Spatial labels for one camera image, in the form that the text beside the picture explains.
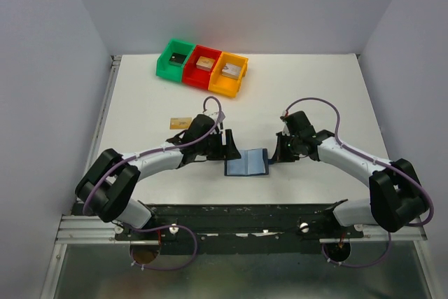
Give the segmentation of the blue card holder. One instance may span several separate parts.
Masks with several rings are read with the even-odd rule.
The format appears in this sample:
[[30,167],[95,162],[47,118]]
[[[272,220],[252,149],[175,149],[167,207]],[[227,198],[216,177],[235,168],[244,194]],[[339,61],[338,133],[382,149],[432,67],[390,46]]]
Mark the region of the blue card holder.
[[240,159],[226,160],[226,176],[267,176],[270,173],[266,148],[240,151]]

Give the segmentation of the gold credit card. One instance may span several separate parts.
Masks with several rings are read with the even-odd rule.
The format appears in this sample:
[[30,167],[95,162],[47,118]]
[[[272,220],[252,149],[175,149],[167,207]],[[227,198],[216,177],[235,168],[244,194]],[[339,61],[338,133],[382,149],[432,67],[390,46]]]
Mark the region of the gold credit card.
[[191,117],[171,118],[169,121],[169,129],[186,130],[190,127],[193,119]]

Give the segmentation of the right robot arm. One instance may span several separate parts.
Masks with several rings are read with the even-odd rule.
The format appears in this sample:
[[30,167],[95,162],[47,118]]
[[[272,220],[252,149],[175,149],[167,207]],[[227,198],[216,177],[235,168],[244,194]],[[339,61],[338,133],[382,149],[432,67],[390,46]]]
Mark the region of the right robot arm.
[[349,149],[334,133],[317,132],[303,111],[285,113],[280,119],[285,127],[276,134],[273,163],[310,158],[342,170],[369,190],[367,199],[342,200],[327,208],[322,220],[326,235],[338,237],[352,225],[378,225],[396,232],[429,211],[428,198],[418,187],[411,162],[375,160],[356,148]]

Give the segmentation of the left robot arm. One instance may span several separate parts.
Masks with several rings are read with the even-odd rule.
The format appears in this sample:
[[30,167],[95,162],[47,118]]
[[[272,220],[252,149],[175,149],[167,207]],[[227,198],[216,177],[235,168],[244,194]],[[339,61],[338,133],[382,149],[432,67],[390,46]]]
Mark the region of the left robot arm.
[[206,160],[237,160],[242,156],[232,130],[222,128],[223,115],[197,115],[188,129],[167,139],[159,148],[142,153],[122,154],[112,148],[103,151],[75,189],[84,202],[83,213],[103,222],[119,221],[131,226],[139,239],[155,231],[153,212],[132,199],[138,182],[154,174],[182,168],[198,156]]

